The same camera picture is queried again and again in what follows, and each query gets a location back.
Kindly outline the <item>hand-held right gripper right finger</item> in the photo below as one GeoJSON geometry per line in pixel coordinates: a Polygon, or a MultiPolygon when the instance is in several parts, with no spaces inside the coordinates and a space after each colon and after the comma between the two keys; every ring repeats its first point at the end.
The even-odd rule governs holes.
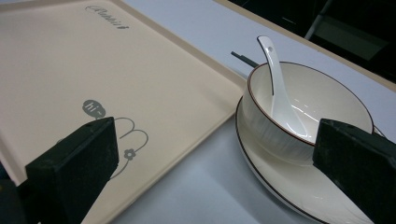
{"type": "Polygon", "coordinates": [[[353,125],[322,119],[313,163],[374,224],[396,224],[396,144],[353,125]]]}

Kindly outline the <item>white ceramic spoon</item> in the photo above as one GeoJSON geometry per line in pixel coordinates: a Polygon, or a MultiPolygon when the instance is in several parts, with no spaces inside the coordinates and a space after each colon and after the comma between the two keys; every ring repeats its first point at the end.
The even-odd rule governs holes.
{"type": "Polygon", "coordinates": [[[302,124],[290,102],[274,43],[265,35],[258,36],[257,40],[268,62],[272,79],[272,118],[291,133],[299,137],[306,137],[307,132],[305,126],[302,124]]]}

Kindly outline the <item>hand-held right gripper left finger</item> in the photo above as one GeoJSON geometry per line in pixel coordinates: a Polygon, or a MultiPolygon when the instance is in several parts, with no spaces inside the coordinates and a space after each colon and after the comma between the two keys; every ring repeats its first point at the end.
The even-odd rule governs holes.
{"type": "Polygon", "coordinates": [[[115,120],[82,125],[25,166],[28,223],[81,224],[118,163],[115,120]]]}

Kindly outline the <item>beige plastic tray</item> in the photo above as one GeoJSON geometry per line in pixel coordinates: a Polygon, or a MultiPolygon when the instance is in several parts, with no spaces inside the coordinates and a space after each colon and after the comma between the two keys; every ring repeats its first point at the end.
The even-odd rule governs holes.
{"type": "Polygon", "coordinates": [[[121,0],[0,4],[0,162],[115,120],[120,163],[82,224],[108,224],[231,117],[245,80],[121,0]]]}

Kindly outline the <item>black chopsticks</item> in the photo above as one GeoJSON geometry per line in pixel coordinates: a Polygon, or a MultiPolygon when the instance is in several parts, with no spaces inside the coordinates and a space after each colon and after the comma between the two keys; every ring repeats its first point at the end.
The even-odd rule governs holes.
{"type": "Polygon", "coordinates": [[[234,51],[231,51],[231,54],[232,54],[235,58],[237,58],[237,59],[239,59],[240,61],[246,63],[247,65],[251,66],[252,68],[256,68],[256,67],[259,66],[258,63],[253,62],[252,60],[250,60],[248,57],[246,57],[246,56],[244,56],[244,55],[240,55],[240,54],[238,54],[238,53],[236,53],[236,52],[234,52],[234,51]]]}

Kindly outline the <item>white ceramic bowl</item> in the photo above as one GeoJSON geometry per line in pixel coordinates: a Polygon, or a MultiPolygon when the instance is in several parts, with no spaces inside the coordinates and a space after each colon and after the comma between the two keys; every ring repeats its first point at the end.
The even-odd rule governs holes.
{"type": "Polygon", "coordinates": [[[238,106],[246,125],[261,150],[297,165],[310,165],[322,119],[333,119],[374,131],[372,117],[363,102],[339,81],[316,69],[297,63],[281,64],[291,106],[305,126],[298,136],[273,118],[276,96],[268,64],[256,67],[247,79],[247,89],[238,106]]]}

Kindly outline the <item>white ceramic plate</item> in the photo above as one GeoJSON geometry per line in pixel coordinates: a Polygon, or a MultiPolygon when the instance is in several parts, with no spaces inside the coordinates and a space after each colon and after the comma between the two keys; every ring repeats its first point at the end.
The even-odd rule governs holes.
{"type": "Polygon", "coordinates": [[[287,207],[318,224],[374,224],[315,166],[291,164],[266,152],[253,139],[241,105],[236,108],[235,129],[250,170],[287,207]]]}

